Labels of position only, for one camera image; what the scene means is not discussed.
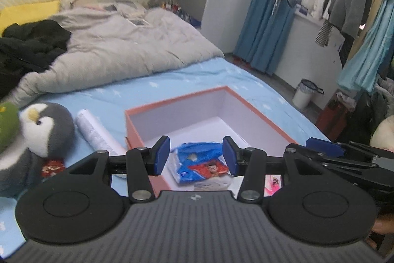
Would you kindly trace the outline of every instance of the penguin beak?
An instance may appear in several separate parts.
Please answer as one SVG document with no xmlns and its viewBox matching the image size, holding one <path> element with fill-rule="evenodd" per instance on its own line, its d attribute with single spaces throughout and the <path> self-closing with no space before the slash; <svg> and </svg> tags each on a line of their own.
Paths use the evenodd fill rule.
<svg viewBox="0 0 394 263">
<path fill-rule="evenodd" d="M 27 115 L 28 118 L 33 121 L 34 123 L 36 123 L 38 121 L 38 119 L 40 118 L 40 113 L 38 112 L 38 110 L 36 108 L 29 108 L 29 110 L 27 111 Z"/>
</svg>

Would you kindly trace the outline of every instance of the blue bed sheet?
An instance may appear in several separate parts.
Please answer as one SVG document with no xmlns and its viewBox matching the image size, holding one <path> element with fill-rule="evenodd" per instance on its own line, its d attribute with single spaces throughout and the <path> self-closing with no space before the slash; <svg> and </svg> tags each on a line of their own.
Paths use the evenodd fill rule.
<svg viewBox="0 0 394 263">
<path fill-rule="evenodd" d="M 38 101 L 62 104 L 74 117 L 79 110 L 89 109 L 113 137 L 126 147 L 124 110 L 223 85 L 236 91 L 299 144 L 304 145 L 310 137 L 326 140 L 326 137 L 304 115 L 275 90 L 222 58 L 211 59 L 181 70 L 125 80 L 99 88 L 67 94 L 48 94 Z M 75 145 L 66 159 L 66 166 L 74 164 L 92 152 L 93 149 L 76 131 Z M 112 187 L 119 194 L 127 195 L 125 179 L 114 176 Z M 13 199 L 0 197 L 2 257 L 9 256 L 24 243 L 15 221 L 15 204 L 16 201 Z"/>
</svg>

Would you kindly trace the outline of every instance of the gray blanket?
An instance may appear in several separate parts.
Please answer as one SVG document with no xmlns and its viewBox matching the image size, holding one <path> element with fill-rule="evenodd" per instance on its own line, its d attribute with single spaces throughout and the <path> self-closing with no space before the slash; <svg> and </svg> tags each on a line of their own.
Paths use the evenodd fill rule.
<svg viewBox="0 0 394 263">
<path fill-rule="evenodd" d="M 72 32 L 67 53 L 44 73 L 26 74 L 6 100 L 19 107 L 45 93 L 91 88 L 179 69 L 223 53 L 195 28 L 161 8 L 147 11 L 147 27 L 121 12 L 75 8 L 50 19 Z"/>
</svg>

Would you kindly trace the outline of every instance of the wet wipes package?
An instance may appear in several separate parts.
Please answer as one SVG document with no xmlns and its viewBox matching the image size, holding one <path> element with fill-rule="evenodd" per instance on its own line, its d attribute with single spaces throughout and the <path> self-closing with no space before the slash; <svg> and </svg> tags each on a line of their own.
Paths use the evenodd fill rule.
<svg viewBox="0 0 394 263">
<path fill-rule="evenodd" d="M 170 172 L 177 183 L 198 182 L 227 174 L 221 143 L 183 143 L 170 154 Z"/>
</svg>

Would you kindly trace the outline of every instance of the gray ribbed plate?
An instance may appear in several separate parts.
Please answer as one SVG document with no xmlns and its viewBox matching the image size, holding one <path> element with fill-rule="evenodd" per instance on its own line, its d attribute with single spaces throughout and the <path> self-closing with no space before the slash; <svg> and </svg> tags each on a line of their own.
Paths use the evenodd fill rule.
<svg viewBox="0 0 394 263">
<path fill-rule="evenodd" d="M 162 192 L 133 205 L 106 235 L 72 246 L 28 241 L 10 263 L 377 263 L 366 243 L 328 248 L 297 242 L 278 231 L 257 205 L 225 192 Z"/>
</svg>

